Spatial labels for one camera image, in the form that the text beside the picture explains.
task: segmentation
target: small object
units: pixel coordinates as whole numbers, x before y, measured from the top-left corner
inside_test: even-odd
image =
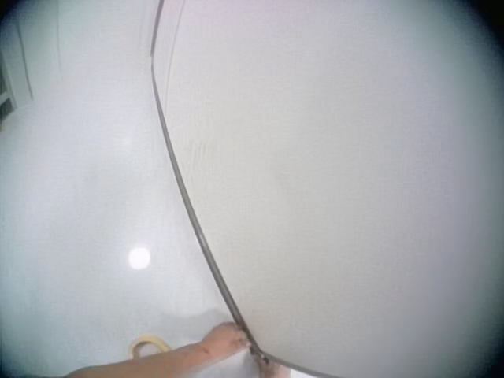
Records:
[[[155,345],[159,350],[158,353],[169,352],[172,349],[156,335],[141,335],[129,346],[128,356],[130,359],[140,358],[140,349],[147,344]]]

